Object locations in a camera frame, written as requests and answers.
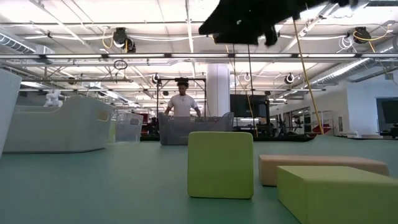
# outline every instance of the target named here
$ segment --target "lime green block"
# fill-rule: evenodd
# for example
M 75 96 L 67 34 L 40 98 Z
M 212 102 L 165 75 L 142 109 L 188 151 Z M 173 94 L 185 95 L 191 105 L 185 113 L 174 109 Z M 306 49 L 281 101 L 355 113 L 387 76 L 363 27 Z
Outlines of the lime green block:
M 188 194 L 253 196 L 253 138 L 249 133 L 194 132 L 188 137 Z
M 303 224 L 396 224 L 398 180 L 331 166 L 280 166 L 278 198 Z

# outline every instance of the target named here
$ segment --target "monitor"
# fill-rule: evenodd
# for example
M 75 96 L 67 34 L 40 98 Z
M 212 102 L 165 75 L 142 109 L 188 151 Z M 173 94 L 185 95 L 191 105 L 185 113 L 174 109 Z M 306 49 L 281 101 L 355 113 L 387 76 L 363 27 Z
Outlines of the monitor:
M 384 121 L 387 124 L 398 123 L 398 100 L 388 100 L 381 103 Z
M 250 106 L 255 118 L 266 117 L 266 96 L 254 95 L 249 96 Z M 234 95 L 231 94 L 229 98 L 231 112 L 234 113 L 236 118 L 251 118 L 249 100 L 246 95 Z

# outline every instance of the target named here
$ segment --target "white plush toy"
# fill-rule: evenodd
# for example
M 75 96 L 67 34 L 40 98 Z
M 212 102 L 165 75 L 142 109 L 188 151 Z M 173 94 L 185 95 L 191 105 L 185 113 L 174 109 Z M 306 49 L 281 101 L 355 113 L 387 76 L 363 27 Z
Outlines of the white plush toy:
M 46 94 L 45 96 L 45 107 L 48 106 L 58 106 L 61 107 L 63 105 L 62 101 L 58 100 L 58 97 L 60 96 L 61 91 L 60 90 L 50 90 L 49 93 Z

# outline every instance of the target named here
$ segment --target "green floor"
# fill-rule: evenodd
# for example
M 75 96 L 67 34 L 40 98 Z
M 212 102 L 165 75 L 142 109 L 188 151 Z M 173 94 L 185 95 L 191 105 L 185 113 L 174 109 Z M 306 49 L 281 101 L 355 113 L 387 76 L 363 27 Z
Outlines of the green floor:
M 187 147 L 113 144 L 83 154 L 3 155 L 0 223 L 298 223 L 258 181 L 259 154 L 361 156 L 398 177 L 398 141 L 255 142 L 252 200 L 190 198 Z

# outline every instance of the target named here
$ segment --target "man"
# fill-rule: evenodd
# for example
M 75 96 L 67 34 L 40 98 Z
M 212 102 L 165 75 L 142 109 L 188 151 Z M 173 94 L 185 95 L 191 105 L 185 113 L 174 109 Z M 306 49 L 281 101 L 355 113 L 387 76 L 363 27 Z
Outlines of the man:
M 188 83 L 178 82 L 177 86 L 180 94 L 175 95 L 171 98 L 171 100 L 169 101 L 169 105 L 164 113 L 166 115 L 169 115 L 170 110 L 174 108 L 175 117 L 189 117 L 190 110 L 191 108 L 193 108 L 197 112 L 198 117 L 200 117 L 200 110 L 197 103 L 191 96 L 188 96 L 185 93 L 188 88 Z

